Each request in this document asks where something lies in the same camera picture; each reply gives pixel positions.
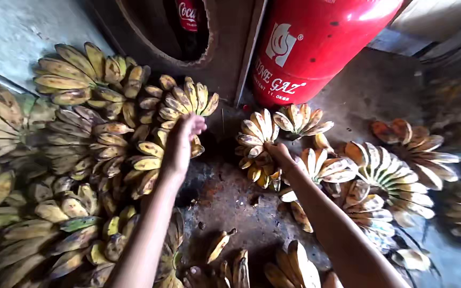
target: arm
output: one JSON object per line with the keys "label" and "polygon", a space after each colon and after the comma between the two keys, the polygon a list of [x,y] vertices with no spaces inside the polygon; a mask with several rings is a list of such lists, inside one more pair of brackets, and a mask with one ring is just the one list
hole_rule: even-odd
{"label": "arm", "polygon": [[185,115],[169,133],[159,177],[141,202],[141,218],[105,287],[152,287],[177,191],[184,182],[193,135],[206,129],[204,118]]}
{"label": "arm", "polygon": [[295,164],[284,144],[267,145],[344,287],[409,287],[359,227]]}

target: forearm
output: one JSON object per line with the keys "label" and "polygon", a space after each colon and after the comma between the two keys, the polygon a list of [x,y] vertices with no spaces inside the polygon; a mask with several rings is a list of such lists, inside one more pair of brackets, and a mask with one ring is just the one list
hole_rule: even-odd
{"label": "forearm", "polygon": [[182,173],[160,173],[141,217],[106,287],[152,287]]}
{"label": "forearm", "polygon": [[285,177],[344,287],[408,287],[355,223],[297,166]]}

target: white logo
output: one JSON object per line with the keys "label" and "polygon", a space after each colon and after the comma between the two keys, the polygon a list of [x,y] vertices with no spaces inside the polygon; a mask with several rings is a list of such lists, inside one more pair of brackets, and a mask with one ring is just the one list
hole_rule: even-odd
{"label": "white logo", "polygon": [[291,24],[284,23],[279,25],[275,23],[266,47],[266,55],[270,59],[275,58],[275,63],[280,67],[284,67],[287,57],[296,42],[296,37],[292,36],[288,31],[290,27]]}

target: wall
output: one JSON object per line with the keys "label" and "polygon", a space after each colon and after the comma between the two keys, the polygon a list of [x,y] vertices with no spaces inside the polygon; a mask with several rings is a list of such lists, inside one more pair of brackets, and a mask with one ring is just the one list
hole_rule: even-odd
{"label": "wall", "polygon": [[0,0],[0,81],[34,91],[31,67],[56,43],[83,48],[86,41],[106,54],[112,49],[77,0]]}

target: logo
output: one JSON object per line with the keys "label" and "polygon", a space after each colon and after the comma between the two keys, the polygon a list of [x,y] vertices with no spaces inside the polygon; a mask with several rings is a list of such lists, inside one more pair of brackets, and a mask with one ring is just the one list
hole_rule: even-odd
{"label": "logo", "polygon": [[270,59],[275,58],[275,63],[280,67],[284,64],[291,53],[291,49],[295,45],[296,37],[289,33],[291,24],[283,23],[273,26],[272,35],[269,37],[268,46],[266,47],[266,55]]}
{"label": "logo", "polygon": [[179,17],[182,20],[186,20],[189,22],[195,22],[197,18],[197,10],[195,8],[187,8],[185,2],[181,2],[179,4]]}

